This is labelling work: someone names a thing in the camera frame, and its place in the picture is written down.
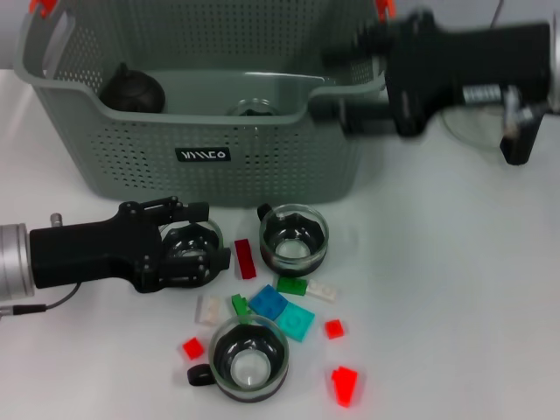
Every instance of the basket label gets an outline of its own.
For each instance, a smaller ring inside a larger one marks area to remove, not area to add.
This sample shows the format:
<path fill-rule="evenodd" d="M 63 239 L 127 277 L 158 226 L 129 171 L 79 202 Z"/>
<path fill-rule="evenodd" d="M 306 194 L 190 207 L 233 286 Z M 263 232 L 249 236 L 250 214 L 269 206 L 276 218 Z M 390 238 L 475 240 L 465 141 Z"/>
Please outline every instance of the basket label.
<path fill-rule="evenodd" d="M 179 162 L 229 162 L 228 147 L 195 147 L 175 149 Z"/>

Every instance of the black cable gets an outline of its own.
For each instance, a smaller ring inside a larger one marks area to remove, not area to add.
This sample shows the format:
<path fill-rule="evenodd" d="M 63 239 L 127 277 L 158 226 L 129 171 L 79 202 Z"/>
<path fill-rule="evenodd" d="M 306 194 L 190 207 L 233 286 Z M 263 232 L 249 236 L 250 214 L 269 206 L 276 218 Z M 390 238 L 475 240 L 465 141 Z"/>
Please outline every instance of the black cable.
<path fill-rule="evenodd" d="M 0 307 L 0 318 L 8 315 L 15 317 L 18 315 L 26 315 L 28 313 L 47 312 L 51 309 L 58 308 L 70 300 L 76 294 L 80 286 L 81 283 L 77 283 L 70 293 L 54 304 L 16 304 L 14 306 L 2 306 Z"/>
<path fill-rule="evenodd" d="M 63 297 L 58 302 L 55 302 L 54 304 L 48 304 L 46 306 L 46 309 L 50 310 L 50 309 L 58 308 L 62 304 L 65 304 L 67 301 L 69 301 L 78 292 L 78 289 L 80 288 L 80 286 L 81 286 L 81 283 L 77 283 L 76 286 L 72 289 L 72 291 L 70 293 L 68 293 L 65 297 Z"/>

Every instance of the orange clip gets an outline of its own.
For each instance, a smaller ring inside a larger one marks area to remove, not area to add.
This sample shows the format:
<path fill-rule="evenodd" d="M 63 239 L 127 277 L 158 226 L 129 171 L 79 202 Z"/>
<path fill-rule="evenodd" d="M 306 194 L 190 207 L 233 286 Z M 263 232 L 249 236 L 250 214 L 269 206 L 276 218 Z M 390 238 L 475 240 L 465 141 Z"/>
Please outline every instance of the orange clip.
<path fill-rule="evenodd" d="M 385 22 L 387 15 L 390 18 L 396 16 L 395 0 L 375 0 L 377 3 L 377 13 L 379 13 L 379 20 Z"/>
<path fill-rule="evenodd" d="M 31 0 L 31 3 L 29 3 L 29 12 L 33 13 L 35 11 L 35 8 L 39 4 L 42 4 L 43 5 L 43 10 L 41 11 L 41 17 L 46 18 L 46 16 L 51 11 L 53 11 L 54 6 L 56 6 L 57 2 L 58 2 L 58 0 Z"/>

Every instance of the basket handle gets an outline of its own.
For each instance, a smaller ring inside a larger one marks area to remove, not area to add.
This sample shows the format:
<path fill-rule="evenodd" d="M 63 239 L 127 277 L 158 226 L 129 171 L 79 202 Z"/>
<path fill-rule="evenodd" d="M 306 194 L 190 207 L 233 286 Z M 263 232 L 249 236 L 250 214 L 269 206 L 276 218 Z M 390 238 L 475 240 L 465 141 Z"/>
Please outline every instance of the basket handle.
<path fill-rule="evenodd" d="M 25 15 L 14 61 L 14 69 L 24 81 L 36 85 L 46 78 L 43 72 L 44 58 L 59 21 L 65 14 L 67 23 L 62 42 L 59 42 L 52 50 L 53 57 L 59 57 L 64 51 L 69 34 L 75 27 L 74 15 L 66 6 L 66 2 L 58 2 L 50 13 L 46 13 L 46 8 L 42 3 L 37 3 L 33 7 L 33 12 Z"/>

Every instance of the silver metal cylinder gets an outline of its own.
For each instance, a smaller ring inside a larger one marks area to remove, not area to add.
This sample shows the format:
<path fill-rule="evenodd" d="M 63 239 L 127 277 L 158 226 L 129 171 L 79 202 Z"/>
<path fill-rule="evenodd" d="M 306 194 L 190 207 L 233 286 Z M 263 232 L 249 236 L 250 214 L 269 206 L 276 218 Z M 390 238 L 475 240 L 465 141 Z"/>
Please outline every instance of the silver metal cylinder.
<path fill-rule="evenodd" d="M 35 293 L 24 224 L 0 226 L 0 301 Z"/>
<path fill-rule="evenodd" d="M 552 32 L 552 91 L 550 105 L 560 112 L 560 13 L 555 13 Z"/>

